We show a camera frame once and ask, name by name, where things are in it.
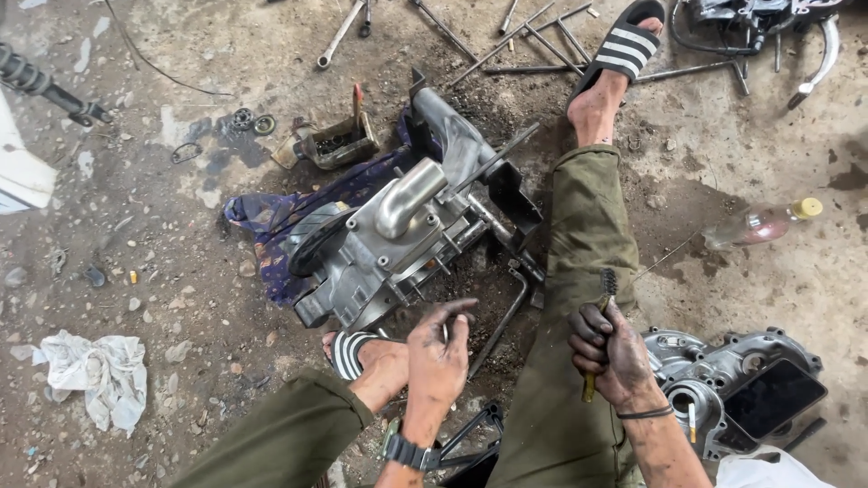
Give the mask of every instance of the black and white striped sandal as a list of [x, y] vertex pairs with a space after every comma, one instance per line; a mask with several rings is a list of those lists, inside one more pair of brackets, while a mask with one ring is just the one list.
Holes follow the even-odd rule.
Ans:
[[656, 17], [661, 23], [666, 22], [666, 9], [658, 0], [636, 0], [621, 13], [603, 38], [594, 61], [585, 69], [585, 75], [569, 96], [567, 108], [574, 98], [594, 86], [604, 69], [623, 73], [631, 83], [636, 79], [639, 71], [660, 47], [660, 39], [653, 32], [636, 27], [651, 17]]
[[346, 333], [340, 330], [332, 339], [332, 368], [342, 379], [356, 379], [362, 375], [362, 363], [358, 361], [358, 350], [369, 340], [402, 340], [387, 339], [381, 335], [369, 332]]

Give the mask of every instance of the foot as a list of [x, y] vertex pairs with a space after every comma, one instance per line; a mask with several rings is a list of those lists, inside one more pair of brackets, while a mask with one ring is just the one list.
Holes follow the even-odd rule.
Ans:
[[[335, 333], [323, 336], [323, 351], [332, 360]], [[410, 356], [407, 345], [390, 340], [369, 340], [358, 350], [362, 375], [350, 383], [350, 390], [371, 412], [378, 412], [407, 385]]]
[[[663, 23], [648, 18], [637, 27], [659, 36]], [[567, 118], [575, 128], [579, 147], [591, 144], [611, 144], [615, 134], [615, 114], [627, 91], [627, 75], [604, 69], [594, 86], [577, 96], [567, 108]]]

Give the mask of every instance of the shock absorber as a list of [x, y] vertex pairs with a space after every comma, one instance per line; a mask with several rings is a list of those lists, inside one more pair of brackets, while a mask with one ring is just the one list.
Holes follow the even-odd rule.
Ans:
[[69, 119], [84, 127], [94, 123], [90, 117], [111, 123], [112, 116], [93, 102], [82, 102], [68, 91], [54, 84], [51, 76], [37, 66], [28, 63], [24, 56], [15, 54], [12, 46], [0, 43], [0, 79], [3, 84], [32, 96], [44, 96], [50, 102], [69, 113]]

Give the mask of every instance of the rubber band bracelet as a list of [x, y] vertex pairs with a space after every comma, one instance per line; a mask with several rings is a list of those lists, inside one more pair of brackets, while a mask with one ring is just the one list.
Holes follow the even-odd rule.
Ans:
[[655, 410], [649, 410], [647, 412], [639, 412], [639, 413], [618, 413], [616, 416], [621, 420], [638, 420], [638, 419], [653, 419], [654, 417], [666, 417], [670, 413], [673, 413], [671, 405], [664, 406], [662, 408], [657, 408]]

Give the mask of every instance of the olive green pants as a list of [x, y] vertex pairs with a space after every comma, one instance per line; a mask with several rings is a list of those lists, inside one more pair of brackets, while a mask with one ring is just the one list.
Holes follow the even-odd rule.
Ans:
[[[600, 269], [632, 281], [638, 250], [628, 231], [609, 145], [579, 148], [554, 165], [546, 307], [516, 384], [489, 487], [635, 485], [632, 450], [608, 402], [581, 402], [564, 316], [600, 296]], [[633, 306], [631, 288], [618, 303]], [[307, 369], [203, 453], [174, 488], [311, 488], [372, 421], [346, 384]]]

